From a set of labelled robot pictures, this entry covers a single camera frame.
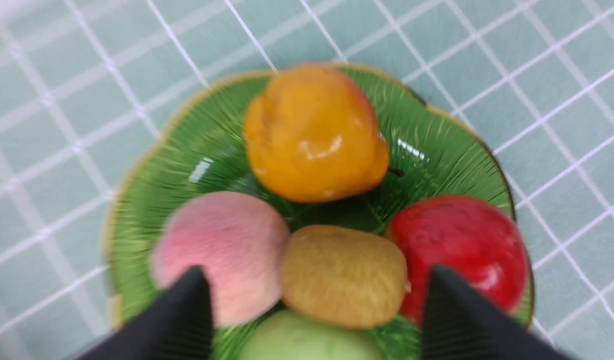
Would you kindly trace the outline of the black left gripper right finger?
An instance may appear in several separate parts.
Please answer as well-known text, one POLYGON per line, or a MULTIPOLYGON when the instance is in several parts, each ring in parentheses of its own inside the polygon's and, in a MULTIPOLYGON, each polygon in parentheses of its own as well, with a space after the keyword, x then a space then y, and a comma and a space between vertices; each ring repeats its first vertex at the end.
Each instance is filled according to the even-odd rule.
POLYGON ((452 269, 430 274, 421 330, 422 360, 567 360, 524 330, 452 269))

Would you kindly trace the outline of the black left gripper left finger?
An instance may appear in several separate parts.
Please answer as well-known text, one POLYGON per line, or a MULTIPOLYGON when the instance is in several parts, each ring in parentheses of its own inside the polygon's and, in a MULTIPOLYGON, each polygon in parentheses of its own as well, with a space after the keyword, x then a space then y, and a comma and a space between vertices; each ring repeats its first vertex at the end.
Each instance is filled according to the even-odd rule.
POLYGON ((187 269, 144 312, 80 360, 208 360, 214 324, 201 267, 187 269))

